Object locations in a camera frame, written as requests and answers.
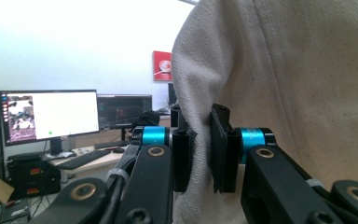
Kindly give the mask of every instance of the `computer mouse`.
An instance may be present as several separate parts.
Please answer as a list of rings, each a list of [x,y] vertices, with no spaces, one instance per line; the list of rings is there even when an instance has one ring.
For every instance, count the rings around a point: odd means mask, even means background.
[[[117,148],[114,148],[112,151],[113,151],[113,153],[124,153],[126,151],[126,149],[124,149],[122,147],[117,147]]]

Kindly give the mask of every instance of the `keyboard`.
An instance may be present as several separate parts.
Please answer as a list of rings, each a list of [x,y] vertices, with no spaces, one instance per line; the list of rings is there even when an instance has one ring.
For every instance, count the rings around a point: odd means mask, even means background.
[[[121,140],[107,143],[97,143],[94,145],[95,149],[106,148],[106,147],[125,147],[130,144],[129,140]]]
[[[56,167],[63,170],[74,170],[77,167],[80,167],[84,164],[87,164],[91,161],[95,161],[102,156],[109,154],[108,150],[93,150],[89,153],[86,153],[82,156],[77,156],[69,161],[65,161],[61,164],[58,164]]]

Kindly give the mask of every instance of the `red picture frame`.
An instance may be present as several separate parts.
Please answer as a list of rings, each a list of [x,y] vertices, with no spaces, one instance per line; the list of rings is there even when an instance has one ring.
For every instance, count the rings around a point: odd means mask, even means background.
[[[171,54],[153,51],[153,79],[155,81],[172,81]]]

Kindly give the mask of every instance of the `white wall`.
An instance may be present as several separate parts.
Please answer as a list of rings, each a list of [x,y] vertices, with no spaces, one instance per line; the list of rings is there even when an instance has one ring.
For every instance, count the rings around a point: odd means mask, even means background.
[[[171,51],[192,5],[178,0],[0,1],[0,91],[153,94],[152,51]]]

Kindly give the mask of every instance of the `canvas cloth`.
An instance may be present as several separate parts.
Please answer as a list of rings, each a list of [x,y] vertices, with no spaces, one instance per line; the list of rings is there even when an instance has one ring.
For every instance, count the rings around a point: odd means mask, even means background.
[[[198,133],[174,223],[246,222],[243,166],[236,193],[213,193],[213,103],[231,110],[233,127],[270,128],[328,190],[358,180],[358,1],[201,0],[175,40],[172,74]]]

